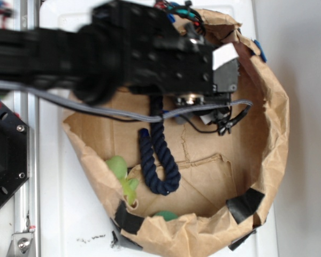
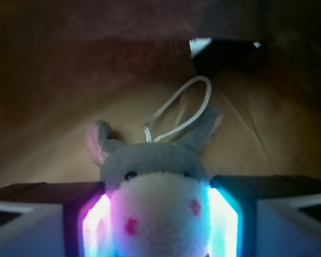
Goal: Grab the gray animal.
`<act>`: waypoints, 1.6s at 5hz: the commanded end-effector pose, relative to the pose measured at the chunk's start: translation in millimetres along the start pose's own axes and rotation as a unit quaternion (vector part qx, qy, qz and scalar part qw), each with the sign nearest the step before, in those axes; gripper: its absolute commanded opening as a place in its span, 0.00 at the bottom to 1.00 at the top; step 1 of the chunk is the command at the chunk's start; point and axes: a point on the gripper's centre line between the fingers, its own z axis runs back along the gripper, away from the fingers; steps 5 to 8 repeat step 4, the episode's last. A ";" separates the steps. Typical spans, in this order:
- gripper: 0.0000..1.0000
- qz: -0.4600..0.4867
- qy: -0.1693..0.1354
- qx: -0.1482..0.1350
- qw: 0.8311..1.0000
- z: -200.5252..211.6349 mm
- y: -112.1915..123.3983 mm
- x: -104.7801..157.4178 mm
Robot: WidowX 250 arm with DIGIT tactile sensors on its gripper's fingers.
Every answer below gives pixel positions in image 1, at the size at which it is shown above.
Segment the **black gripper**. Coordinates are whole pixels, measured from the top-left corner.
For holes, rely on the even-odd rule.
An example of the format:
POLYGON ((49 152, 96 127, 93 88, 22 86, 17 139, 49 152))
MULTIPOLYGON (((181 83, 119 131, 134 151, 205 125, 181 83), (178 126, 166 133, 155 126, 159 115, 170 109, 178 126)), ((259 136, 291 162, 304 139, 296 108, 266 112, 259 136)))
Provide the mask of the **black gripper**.
POLYGON ((206 41, 202 19, 186 6, 110 1, 93 9, 92 23, 112 36, 117 86, 134 94, 228 98, 237 90, 238 58, 206 41))

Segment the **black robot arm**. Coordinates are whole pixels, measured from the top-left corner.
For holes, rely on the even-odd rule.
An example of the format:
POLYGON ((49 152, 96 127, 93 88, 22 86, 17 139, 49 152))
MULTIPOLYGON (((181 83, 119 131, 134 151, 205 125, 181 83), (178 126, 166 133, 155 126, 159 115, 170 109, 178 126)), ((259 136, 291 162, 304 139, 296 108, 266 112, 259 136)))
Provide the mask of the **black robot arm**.
POLYGON ((208 103, 226 102, 238 87, 238 59, 218 65, 222 47, 191 23, 181 35, 168 15, 188 10, 110 1, 95 7, 91 23, 76 33, 0 29, 0 80, 69 89, 90 105, 109 101, 119 87, 139 95, 194 94, 208 103))

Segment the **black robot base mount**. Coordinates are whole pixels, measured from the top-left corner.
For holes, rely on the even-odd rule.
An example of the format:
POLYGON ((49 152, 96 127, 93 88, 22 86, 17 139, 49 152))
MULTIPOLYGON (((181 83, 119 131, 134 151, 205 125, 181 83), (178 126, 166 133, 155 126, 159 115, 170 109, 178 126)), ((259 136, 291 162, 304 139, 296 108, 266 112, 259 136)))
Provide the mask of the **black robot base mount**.
POLYGON ((27 177, 26 124, 0 101, 0 209, 27 177))

